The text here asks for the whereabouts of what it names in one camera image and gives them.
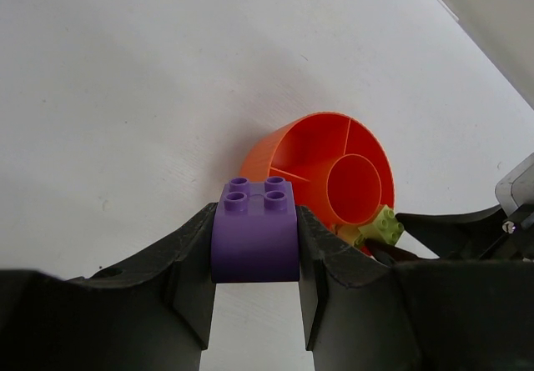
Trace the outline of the light green lego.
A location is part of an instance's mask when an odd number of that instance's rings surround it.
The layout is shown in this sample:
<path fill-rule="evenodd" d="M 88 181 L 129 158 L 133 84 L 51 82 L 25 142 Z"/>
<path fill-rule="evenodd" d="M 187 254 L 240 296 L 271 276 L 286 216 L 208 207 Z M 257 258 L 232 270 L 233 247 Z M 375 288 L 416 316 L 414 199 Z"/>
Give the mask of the light green lego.
<path fill-rule="evenodd" d="M 395 246 L 405 231 L 404 226 L 395 217 L 395 212 L 387 205 L 382 206 L 374 219 L 358 228 L 359 234 L 354 246 L 360 248 L 368 239 Z"/>

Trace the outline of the purple curved lego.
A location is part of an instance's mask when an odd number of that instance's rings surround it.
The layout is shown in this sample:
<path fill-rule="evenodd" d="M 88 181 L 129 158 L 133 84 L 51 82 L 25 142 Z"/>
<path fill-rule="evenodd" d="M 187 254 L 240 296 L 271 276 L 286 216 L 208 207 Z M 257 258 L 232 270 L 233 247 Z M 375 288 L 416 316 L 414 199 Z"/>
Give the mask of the purple curved lego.
<path fill-rule="evenodd" d="M 230 179 L 214 215 L 210 252 L 214 283 L 296 282 L 297 214 L 291 182 Z"/>

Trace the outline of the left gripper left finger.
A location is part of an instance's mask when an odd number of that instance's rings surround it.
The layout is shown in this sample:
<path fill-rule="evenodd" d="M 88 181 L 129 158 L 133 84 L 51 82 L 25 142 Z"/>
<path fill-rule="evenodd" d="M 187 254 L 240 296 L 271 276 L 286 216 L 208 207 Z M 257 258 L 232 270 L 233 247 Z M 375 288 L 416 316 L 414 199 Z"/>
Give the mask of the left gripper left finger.
<path fill-rule="evenodd" d="M 1 273 L 4 370 L 196 370 L 208 347 L 216 206 L 89 278 Z"/>

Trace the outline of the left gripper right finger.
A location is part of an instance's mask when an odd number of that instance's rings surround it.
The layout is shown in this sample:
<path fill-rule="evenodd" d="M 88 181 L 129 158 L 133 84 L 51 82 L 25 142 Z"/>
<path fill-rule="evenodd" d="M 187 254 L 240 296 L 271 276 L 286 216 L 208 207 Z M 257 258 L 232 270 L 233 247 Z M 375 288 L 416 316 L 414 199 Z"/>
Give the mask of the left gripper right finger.
<path fill-rule="evenodd" d="M 387 267 L 308 208 L 297 219 L 305 347 L 316 369 L 532 369 L 533 227 L 507 233 L 517 259 Z"/>

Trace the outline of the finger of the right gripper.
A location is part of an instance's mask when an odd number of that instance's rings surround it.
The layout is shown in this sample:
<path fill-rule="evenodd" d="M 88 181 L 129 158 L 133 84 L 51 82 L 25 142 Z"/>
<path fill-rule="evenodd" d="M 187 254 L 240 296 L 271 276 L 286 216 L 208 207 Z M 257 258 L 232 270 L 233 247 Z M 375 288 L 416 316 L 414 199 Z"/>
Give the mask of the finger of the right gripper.
<path fill-rule="evenodd" d="M 499 205 L 474 213 L 398 213 L 396 218 L 441 259 L 517 259 L 517 248 L 502 229 L 506 214 Z"/>
<path fill-rule="evenodd" d="M 373 239 L 366 241 L 366 248 L 377 262 L 387 267 L 430 267 L 437 265 L 435 260 L 420 258 L 402 248 Z"/>

